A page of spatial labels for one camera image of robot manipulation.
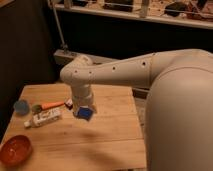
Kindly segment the white gripper blue pad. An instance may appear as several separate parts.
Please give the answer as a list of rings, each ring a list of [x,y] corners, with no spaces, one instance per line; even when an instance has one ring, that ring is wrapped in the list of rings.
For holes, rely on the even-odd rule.
[[[96,106],[94,105],[94,96],[87,97],[72,97],[73,115],[78,119],[90,121],[92,116],[96,113]]]

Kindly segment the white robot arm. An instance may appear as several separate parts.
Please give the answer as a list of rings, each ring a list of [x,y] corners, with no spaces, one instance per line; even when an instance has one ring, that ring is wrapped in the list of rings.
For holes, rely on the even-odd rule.
[[[60,77],[76,108],[93,102],[93,84],[147,88],[147,170],[213,171],[213,53],[172,50],[99,65],[80,55]]]

